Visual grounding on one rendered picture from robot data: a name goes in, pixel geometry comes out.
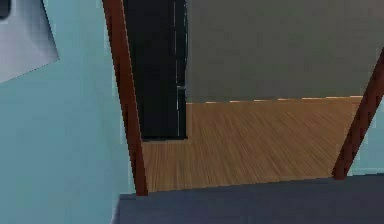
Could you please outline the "black fridge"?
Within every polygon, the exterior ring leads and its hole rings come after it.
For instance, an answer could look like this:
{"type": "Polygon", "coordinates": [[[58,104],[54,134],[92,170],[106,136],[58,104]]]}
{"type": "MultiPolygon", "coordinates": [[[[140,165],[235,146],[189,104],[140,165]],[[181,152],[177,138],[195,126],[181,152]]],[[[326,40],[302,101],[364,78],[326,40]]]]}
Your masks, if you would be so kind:
{"type": "Polygon", "coordinates": [[[184,140],[187,0],[123,0],[141,138],[184,140]]]}

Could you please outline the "brown wooden door frame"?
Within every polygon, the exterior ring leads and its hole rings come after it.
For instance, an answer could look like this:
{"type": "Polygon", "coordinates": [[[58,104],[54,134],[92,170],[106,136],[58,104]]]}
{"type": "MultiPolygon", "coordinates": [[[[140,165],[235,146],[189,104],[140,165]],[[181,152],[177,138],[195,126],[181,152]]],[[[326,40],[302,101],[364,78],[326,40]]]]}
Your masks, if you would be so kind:
{"type": "MultiPolygon", "coordinates": [[[[111,47],[125,137],[138,196],[147,196],[148,188],[142,154],[136,95],[132,75],[123,0],[102,0],[111,47]]],[[[361,103],[332,170],[335,180],[344,180],[364,140],[371,121],[384,96],[384,47],[377,60],[361,103]]]]}

